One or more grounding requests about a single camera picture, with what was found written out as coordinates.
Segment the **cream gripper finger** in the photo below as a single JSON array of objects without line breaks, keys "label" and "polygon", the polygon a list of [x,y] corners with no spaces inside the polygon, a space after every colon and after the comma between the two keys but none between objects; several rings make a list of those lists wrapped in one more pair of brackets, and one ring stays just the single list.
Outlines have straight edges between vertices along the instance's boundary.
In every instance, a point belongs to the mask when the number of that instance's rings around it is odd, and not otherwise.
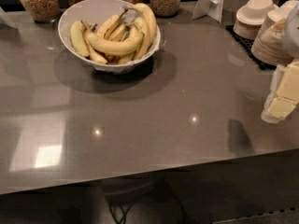
[{"label": "cream gripper finger", "polygon": [[287,66],[278,65],[272,76],[270,91],[277,97],[299,102],[299,60]]},{"label": "cream gripper finger", "polygon": [[268,123],[277,124],[287,118],[295,108],[295,103],[270,93],[264,103],[261,118]]}]

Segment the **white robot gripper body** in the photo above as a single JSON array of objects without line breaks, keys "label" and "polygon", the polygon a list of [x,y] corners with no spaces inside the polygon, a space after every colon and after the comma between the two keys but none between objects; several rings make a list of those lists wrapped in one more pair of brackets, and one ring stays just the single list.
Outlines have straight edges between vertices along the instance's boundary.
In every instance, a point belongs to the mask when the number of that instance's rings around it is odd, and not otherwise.
[{"label": "white robot gripper body", "polygon": [[293,58],[299,57],[299,4],[292,8],[285,20],[282,46]]}]

